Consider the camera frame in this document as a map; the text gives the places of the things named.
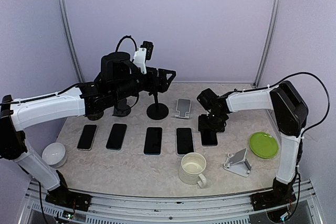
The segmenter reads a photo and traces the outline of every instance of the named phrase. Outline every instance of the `cup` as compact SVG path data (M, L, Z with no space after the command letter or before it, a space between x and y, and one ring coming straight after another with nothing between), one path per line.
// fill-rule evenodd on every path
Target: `cup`
M200 188L207 185L207 180L202 174L206 168L206 160L200 153L190 152L182 160L179 171L180 180L189 185L198 184Z

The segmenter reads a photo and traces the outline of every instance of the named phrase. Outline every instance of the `white bowl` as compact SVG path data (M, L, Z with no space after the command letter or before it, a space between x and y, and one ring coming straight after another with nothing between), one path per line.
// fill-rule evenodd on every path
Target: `white bowl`
M49 144L42 153L42 159L51 167L61 167L67 160L67 153L61 143Z

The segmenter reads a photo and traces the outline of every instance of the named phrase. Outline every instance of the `beige table surface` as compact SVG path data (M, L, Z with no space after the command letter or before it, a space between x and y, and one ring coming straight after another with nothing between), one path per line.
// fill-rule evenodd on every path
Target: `beige table surface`
M258 131L276 137L266 111L241 111L231 113L224 133L218 133L218 145L203 147L197 131L197 118L205 113L196 97L201 91L211 88L218 95L234 88L249 89L247 84L173 83L169 91L159 94L159 102L165 103L170 111L168 117L154 121L147 117L146 109L153 97L140 93L139 103L126 118L112 116L113 110L105 110L103 118L89 121L84 116L68 118L57 138L67 150L67 161L59 168L69 188L124 196L143 197L191 197L242 193L272 186L279 164L279 154L273 159L255 156L248 147L249 136ZM178 98L192 100L189 120L178 119ZM127 124L127 132L120 151L106 149L106 142L114 123ZM77 143L85 124L98 126L92 150L79 151ZM143 148L147 127L162 127L161 154L144 155ZM182 157L176 154L176 128L190 127L193 131L195 151L205 156L207 168L204 175L208 187L187 185L178 178ZM241 177L223 169L228 152L234 153L248 148L247 159L252 166L249 177Z

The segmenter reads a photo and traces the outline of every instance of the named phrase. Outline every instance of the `robotic arm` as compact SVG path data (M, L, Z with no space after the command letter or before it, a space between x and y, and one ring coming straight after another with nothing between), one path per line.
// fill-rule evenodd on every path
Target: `robotic arm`
M270 88L232 91L217 96L211 89L201 92L197 100L209 113L198 117L198 130L224 132L228 114L243 110L273 110L281 136L280 165L273 190L252 195L255 210L295 201L292 185L296 166L302 155L302 133L306 126L308 107L290 81Z
M133 61L126 52L113 52L101 59L101 71L94 82L75 84L68 89L13 100L3 97L0 110L0 156L13 160L48 190L46 201L55 205L87 211L91 196L68 190L63 175L48 166L25 138L24 129L32 125L69 116L87 116L98 120L105 109L139 92L157 95L168 90L175 71L145 66L151 58L153 44L144 41Z

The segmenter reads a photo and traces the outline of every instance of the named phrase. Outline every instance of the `black smartphone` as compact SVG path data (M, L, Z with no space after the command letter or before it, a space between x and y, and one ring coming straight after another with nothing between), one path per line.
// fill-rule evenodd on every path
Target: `black smartphone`
M176 152L178 155L194 152L193 133L191 128L176 129Z
M87 124L84 126L82 135L80 136L77 149L82 151L89 151L92 149L93 140L95 139L97 126L94 124Z
M203 146L216 146L218 144L217 135L215 131L202 130L201 140Z
M120 150L124 141L127 125L115 123L112 126L109 139L106 143L106 148L110 150Z
M159 155L161 153L162 128L149 127L146 132L145 148L146 155Z

